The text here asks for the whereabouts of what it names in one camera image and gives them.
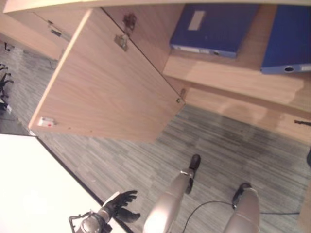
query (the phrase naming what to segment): black shoe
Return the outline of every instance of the black shoe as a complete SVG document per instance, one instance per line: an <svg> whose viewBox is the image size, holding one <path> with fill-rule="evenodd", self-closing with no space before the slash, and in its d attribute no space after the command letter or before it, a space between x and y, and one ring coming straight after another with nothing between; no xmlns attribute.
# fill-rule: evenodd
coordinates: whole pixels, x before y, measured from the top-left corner
<svg viewBox="0 0 311 233"><path fill-rule="evenodd" d="M201 156L198 154L193 155L189 165L189 168L193 170L193 179L197 169L199 168L200 163L201 163Z"/></svg>
<svg viewBox="0 0 311 233"><path fill-rule="evenodd" d="M233 198L232 198L232 208L235 210L237 208L237 205L239 203L240 197L242 193L244 192L244 189L251 188L250 183L243 183L240 185L239 189L235 192Z"/></svg>
<svg viewBox="0 0 311 233"><path fill-rule="evenodd" d="M193 178L189 178L189 183L185 191L186 194L191 193L191 190L193 187L193 179L194 179L197 169L199 168L200 163L201 163L201 157L198 154L193 155L190 165L189 165L189 169L193 170Z"/></svg>

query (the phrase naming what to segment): shelf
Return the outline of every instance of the shelf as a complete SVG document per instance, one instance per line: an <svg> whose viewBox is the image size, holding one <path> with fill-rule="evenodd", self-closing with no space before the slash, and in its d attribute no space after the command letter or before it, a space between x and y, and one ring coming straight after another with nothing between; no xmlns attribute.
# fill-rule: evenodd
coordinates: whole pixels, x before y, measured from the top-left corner
<svg viewBox="0 0 311 233"><path fill-rule="evenodd" d="M230 93L267 100L311 112L311 74L263 75L262 60L276 13L259 8L237 59L173 50L164 74Z"/></svg>
<svg viewBox="0 0 311 233"><path fill-rule="evenodd" d="M4 12L38 11L64 8L107 7L125 5L152 5L174 3L262 3L262 0L8 0ZM310 0L266 0L269 4L310 6Z"/></svg>
<svg viewBox="0 0 311 233"><path fill-rule="evenodd" d="M191 104L271 132L283 134L304 143L310 144L311 141L309 126L294 124L294 120L310 121L310 116L308 118L300 118L276 111L275 109L194 88L189 89L186 104Z"/></svg>

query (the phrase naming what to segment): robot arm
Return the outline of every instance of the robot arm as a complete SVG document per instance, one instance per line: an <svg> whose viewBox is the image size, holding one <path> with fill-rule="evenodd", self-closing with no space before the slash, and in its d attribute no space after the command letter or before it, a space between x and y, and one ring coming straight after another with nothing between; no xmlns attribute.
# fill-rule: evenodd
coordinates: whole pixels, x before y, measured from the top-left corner
<svg viewBox="0 0 311 233"><path fill-rule="evenodd" d="M140 214L134 214L128 211L123 206L127 206L128 202L136 199L137 191L128 191L118 194L115 198L107 202L98 212L88 212L84 215L71 216L69 222L72 233L109 233L112 228L108 224L112 217L115 217L123 222L134 222L140 218ZM72 220L86 217L78 231L75 231Z"/></svg>

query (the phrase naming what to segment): door hinge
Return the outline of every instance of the door hinge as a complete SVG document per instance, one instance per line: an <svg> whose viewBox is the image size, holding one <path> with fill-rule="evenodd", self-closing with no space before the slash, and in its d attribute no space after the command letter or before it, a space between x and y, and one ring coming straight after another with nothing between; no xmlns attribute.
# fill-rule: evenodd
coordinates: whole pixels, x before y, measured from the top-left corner
<svg viewBox="0 0 311 233"><path fill-rule="evenodd" d="M123 18L123 23L125 25L124 34L116 35L115 42L119 45L124 51L128 50L127 40L130 38L130 34L133 32L136 24L136 16L133 13L125 15Z"/></svg>

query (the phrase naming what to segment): blue folder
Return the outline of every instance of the blue folder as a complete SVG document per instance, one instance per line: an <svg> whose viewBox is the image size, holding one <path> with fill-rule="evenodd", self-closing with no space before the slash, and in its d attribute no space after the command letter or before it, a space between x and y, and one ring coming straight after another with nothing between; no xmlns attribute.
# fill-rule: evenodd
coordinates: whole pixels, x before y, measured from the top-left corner
<svg viewBox="0 0 311 233"><path fill-rule="evenodd" d="M264 74L311 71L311 7L277 7L267 51Z"/></svg>
<svg viewBox="0 0 311 233"><path fill-rule="evenodd" d="M187 4L170 44L177 50L235 58L258 7L257 4Z"/></svg>

